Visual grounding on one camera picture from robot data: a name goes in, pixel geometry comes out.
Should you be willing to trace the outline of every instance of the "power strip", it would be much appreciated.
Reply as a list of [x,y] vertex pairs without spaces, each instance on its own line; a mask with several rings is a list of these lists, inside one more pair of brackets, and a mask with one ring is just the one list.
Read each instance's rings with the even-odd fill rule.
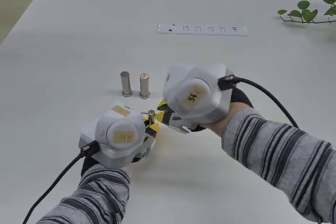
[[158,31],[161,34],[248,36],[246,27],[244,26],[187,25],[176,23],[162,23],[158,25]]

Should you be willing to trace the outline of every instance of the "metal cylinder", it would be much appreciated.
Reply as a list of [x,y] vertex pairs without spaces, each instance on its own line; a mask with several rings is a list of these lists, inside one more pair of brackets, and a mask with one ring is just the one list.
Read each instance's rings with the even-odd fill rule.
[[131,90],[130,73],[128,73],[127,71],[123,71],[120,73],[120,78],[122,86],[122,95],[124,97],[130,97],[133,94]]
[[148,126],[155,123],[155,111],[154,110],[148,110]]
[[147,73],[142,73],[140,75],[140,93],[139,96],[142,99],[147,99],[149,97],[149,75]]

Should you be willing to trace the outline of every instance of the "gray striped shirt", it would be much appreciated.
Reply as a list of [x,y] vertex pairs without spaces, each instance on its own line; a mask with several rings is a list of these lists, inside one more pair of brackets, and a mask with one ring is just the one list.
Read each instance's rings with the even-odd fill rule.
[[[290,125],[267,121],[254,109],[244,109],[226,126],[222,148],[285,192],[305,218],[336,223],[336,157],[330,143]],[[120,223],[129,184],[125,169],[95,165],[84,174],[73,195],[38,223]]]

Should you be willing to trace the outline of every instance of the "plant vine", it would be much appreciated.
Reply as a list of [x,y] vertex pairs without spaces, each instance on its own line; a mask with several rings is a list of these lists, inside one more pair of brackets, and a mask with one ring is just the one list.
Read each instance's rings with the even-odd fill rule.
[[[326,4],[330,5],[329,9],[326,11],[324,16],[328,16],[328,21],[322,21],[322,22],[315,22],[314,19],[316,18],[318,14],[318,10],[315,9],[313,11],[310,11],[308,7],[310,6],[310,2],[307,0],[302,0],[298,2],[298,9],[299,10],[291,10],[287,16],[289,19],[284,19],[282,15],[287,13],[288,11],[285,9],[279,10],[277,13],[279,14],[280,19],[283,22],[291,22],[291,23],[301,23],[301,24],[322,24],[322,23],[334,23],[336,20],[331,20],[330,17],[336,15],[336,0],[323,0]],[[294,20],[293,17],[299,18],[300,21]]]

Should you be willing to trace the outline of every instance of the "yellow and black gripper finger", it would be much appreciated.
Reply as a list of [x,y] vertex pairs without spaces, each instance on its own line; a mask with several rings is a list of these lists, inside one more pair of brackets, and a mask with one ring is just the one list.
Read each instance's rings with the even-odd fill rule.
[[162,99],[157,107],[160,111],[173,111],[171,108],[168,107],[167,101],[164,99]]
[[145,133],[147,133],[149,136],[152,136],[153,138],[156,138],[156,135],[159,132],[159,124],[154,123],[146,127]]
[[154,117],[160,123],[169,126],[170,118],[172,117],[173,111],[162,111],[156,114]]

